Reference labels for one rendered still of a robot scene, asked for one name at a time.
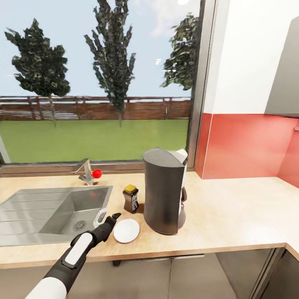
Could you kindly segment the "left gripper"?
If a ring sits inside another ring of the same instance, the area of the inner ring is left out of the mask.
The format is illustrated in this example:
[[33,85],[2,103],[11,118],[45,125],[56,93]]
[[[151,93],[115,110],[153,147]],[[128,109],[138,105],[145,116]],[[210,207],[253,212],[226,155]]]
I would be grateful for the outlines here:
[[121,213],[115,213],[112,217],[108,216],[105,222],[97,227],[103,232],[103,241],[106,242],[108,240],[109,235],[112,233],[112,230],[117,223],[117,219],[121,216]]

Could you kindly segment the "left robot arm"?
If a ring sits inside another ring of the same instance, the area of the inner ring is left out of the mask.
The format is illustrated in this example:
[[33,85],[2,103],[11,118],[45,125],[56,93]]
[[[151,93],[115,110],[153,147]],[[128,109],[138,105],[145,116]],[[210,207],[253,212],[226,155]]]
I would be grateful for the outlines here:
[[101,209],[93,225],[93,231],[86,231],[75,241],[74,245],[66,250],[61,258],[54,264],[49,272],[37,284],[25,299],[65,299],[81,271],[86,256],[91,248],[100,242],[106,242],[122,215],[115,213],[108,216],[103,222],[107,209]]

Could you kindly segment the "paper coffee filter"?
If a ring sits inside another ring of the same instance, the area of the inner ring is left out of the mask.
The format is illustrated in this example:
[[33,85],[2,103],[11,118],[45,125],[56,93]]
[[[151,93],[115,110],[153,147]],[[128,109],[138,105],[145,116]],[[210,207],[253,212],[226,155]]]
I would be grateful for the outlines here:
[[176,159],[178,159],[181,163],[186,159],[187,157],[187,152],[184,149],[181,149],[179,151],[170,151],[171,154],[173,154]]

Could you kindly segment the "saucer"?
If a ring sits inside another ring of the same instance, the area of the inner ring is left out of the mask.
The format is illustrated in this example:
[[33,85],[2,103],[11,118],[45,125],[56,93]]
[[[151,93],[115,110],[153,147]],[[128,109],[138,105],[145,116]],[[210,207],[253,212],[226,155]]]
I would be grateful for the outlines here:
[[122,219],[117,223],[113,232],[119,241],[130,242],[139,235],[140,226],[134,219]]

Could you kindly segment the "bottle of coffee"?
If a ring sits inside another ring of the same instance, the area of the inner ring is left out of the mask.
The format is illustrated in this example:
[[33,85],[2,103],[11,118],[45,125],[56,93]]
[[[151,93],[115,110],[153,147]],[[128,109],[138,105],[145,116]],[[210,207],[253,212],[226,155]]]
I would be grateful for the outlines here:
[[123,191],[123,195],[125,197],[124,209],[130,213],[134,213],[139,207],[139,203],[137,201],[138,191],[139,189],[132,184],[125,187],[125,190]]

